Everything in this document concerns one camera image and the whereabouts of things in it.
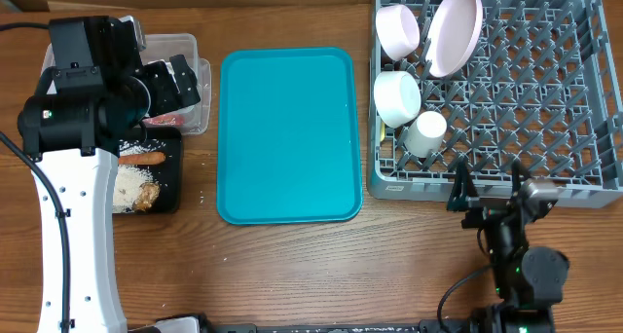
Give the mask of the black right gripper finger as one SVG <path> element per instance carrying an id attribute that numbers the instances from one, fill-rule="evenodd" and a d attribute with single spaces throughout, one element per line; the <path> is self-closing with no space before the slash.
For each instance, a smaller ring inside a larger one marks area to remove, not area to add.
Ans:
<path id="1" fill-rule="evenodd" d="M 531 179 L 530 171 L 521 163 L 520 160 L 515 160 L 511 164 L 511 177 L 512 177 L 512 193 L 511 201 L 515 202 L 522 198 L 527 192 L 524 187 L 524 183 Z"/>
<path id="2" fill-rule="evenodd" d="M 468 211 L 472 200 L 477 198 L 478 193 L 468 171 L 466 159 L 462 159 L 456 167 L 455 182 L 447 202 L 447 210 Z"/>

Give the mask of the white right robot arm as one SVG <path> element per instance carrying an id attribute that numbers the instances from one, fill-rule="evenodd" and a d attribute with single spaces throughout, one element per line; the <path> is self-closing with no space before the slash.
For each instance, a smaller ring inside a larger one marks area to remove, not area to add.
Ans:
<path id="1" fill-rule="evenodd" d="M 490 263 L 459 280 L 443 295 L 437 322 L 444 332 L 553 332 L 552 307 L 563 300 L 569 259 L 556 249 L 531 247 L 526 227 L 544 218 L 559 200 L 557 186 L 534 178 L 518 161 L 511 168 L 511 196 L 507 200 L 479 196 L 466 162 L 456 168 L 447 209 L 462 212 L 463 229 L 475 229 L 477 242 Z M 498 304 L 473 311 L 465 323 L 443 318 L 450 295 L 472 278 L 493 273 Z"/>

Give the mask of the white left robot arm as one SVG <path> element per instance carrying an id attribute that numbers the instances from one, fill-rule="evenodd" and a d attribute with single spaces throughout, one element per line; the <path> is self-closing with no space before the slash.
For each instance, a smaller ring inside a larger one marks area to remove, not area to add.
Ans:
<path id="1" fill-rule="evenodd" d="M 55 58 L 18 114 L 16 155 L 41 211 L 42 332 L 124 332 L 114 258 L 113 195 L 121 140 L 147 117 L 197 104 L 183 55 L 144 63 L 132 17 L 57 18 Z"/>

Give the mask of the white bowl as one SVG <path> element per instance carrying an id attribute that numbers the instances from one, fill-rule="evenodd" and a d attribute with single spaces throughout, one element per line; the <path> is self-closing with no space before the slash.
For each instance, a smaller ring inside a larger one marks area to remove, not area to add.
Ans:
<path id="1" fill-rule="evenodd" d="M 396 129 L 414 120 L 421 110 L 421 90 L 406 71 L 383 71 L 375 79 L 373 97 L 381 120 Z"/>

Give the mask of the large white plate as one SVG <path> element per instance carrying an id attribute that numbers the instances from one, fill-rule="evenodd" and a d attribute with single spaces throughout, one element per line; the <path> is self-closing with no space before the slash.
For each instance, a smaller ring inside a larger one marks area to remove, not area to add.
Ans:
<path id="1" fill-rule="evenodd" d="M 425 61 L 431 76 L 451 76 L 467 63 L 481 34 L 483 14 L 481 0 L 442 0 L 427 34 Z"/>

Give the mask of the white paper cup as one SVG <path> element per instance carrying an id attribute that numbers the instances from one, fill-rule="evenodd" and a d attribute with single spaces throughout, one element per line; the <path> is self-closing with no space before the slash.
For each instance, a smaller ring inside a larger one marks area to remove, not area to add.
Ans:
<path id="1" fill-rule="evenodd" d="M 412 155 L 425 158 L 440 148 L 446 130 L 447 122 L 442 114 L 435 111 L 423 112 L 408 128 L 404 145 Z"/>

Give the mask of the red snack wrapper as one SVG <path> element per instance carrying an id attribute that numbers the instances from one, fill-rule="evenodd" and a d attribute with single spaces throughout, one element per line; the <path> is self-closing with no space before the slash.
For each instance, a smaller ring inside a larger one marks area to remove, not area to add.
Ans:
<path id="1" fill-rule="evenodd" d="M 153 118 L 146 118 L 143 120 L 143 123 L 150 126 L 181 127 L 185 124 L 185 119 L 180 114 L 163 114 Z"/>

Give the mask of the brown food lump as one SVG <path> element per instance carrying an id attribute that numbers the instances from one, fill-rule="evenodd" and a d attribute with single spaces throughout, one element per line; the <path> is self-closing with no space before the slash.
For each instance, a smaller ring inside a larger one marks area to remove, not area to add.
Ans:
<path id="1" fill-rule="evenodd" d="M 132 204 L 133 211 L 148 211 L 161 191 L 161 187 L 155 182 L 145 182 L 140 185 L 139 194 Z"/>

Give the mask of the pile of rice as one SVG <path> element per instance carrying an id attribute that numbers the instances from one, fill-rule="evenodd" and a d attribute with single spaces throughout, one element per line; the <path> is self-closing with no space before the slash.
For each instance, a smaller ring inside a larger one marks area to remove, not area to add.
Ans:
<path id="1" fill-rule="evenodd" d="M 128 143 L 125 143 L 122 146 L 121 156 L 155 151 L 157 151 L 155 148 L 146 148 L 138 145 L 130 146 Z M 145 182 L 155 182 L 160 185 L 149 168 L 150 166 L 118 166 L 118 174 L 113 194 L 114 213 L 147 212 L 133 211 L 132 204 L 139 194 L 141 184 Z"/>

